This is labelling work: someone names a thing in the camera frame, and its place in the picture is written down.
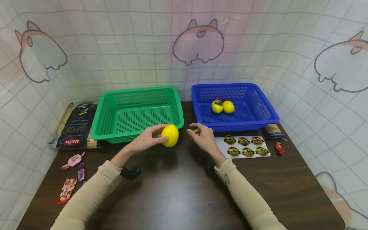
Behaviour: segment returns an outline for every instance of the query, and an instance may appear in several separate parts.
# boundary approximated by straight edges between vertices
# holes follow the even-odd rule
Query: wrapped snack
[[[61,189],[61,193],[59,199],[57,199],[56,204],[65,204],[70,200],[70,196],[77,184],[77,178],[67,178],[63,188]]]
[[[77,164],[79,164],[82,161],[82,157],[84,156],[84,153],[85,152],[83,152],[82,155],[77,154],[69,158],[68,163],[64,165],[63,167],[61,167],[61,169],[66,170],[70,167],[74,167]]]
[[[275,148],[279,152],[279,154],[284,154],[285,153],[285,151],[283,150],[283,148],[281,146],[281,142],[276,142]]]
[[[90,135],[96,109],[97,103],[71,103],[57,129],[56,138],[49,144],[60,149],[103,148],[104,141],[96,141]]]
[[[274,140],[287,141],[286,136],[281,132],[276,124],[269,124],[265,126],[268,137]]]
[[[85,175],[84,169],[78,170],[78,181],[82,182],[84,181],[85,178],[86,178],[86,175]]]

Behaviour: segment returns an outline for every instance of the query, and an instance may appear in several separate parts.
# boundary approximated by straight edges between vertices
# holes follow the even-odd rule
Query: person's left hand
[[[159,124],[146,128],[138,137],[130,142],[126,148],[136,153],[149,149],[154,145],[167,142],[169,138],[162,137],[161,132],[168,125],[169,124]]]

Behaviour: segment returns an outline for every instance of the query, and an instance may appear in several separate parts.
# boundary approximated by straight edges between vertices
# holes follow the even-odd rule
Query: sticker sheet
[[[271,156],[262,137],[238,136],[216,137],[217,146],[229,159],[259,158]]]

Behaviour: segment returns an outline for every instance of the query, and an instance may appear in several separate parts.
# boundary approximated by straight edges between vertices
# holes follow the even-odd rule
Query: hand
[[[206,151],[208,154],[219,152],[219,148],[217,147],[213,130],[211,128],[208,128],[201,123],[193,123],[190,124],[189,127],[196,127],[194,131],[188,129],[187,133],[201,149]]]
[[[122,168],[133,154],[149,149],[154,145],[167,142],[169,140],[168,137],[162,137],[161,132],[168,125],[160,124],[146,128],[138,137],[120,150],[110,162],[116,167]]]
[[[162,137],[162,130],[169,124],[159,124],[146,128],[138,137],[130,142],[126,148],[133,152],[141,152],[150,147],[165,143],[169,140],[168,137]]]
[[[194,131],[190,129],[187,130],[189,136],[201,149],[206,151],[212,157],[217,168],[220,168],[222,163],[226,161],[226,157],[219,150],[219,147],[217,147],[213,130],[205,125],[202,125],[201,123],[193,123],[189,126],[196,127]]]

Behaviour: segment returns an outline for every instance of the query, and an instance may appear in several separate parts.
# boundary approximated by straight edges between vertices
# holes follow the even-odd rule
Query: beige sleeve
[[[261,195],[236,169],[231,159],[227,159],[220,168],[215,166],[215,171],[253,230],[286,230]]]
[[[69,200],[55,220],[51,230],[84,230],[86,222],[102,200],[121,181],[120,172],[110,161],[105,161],[98,171]]]

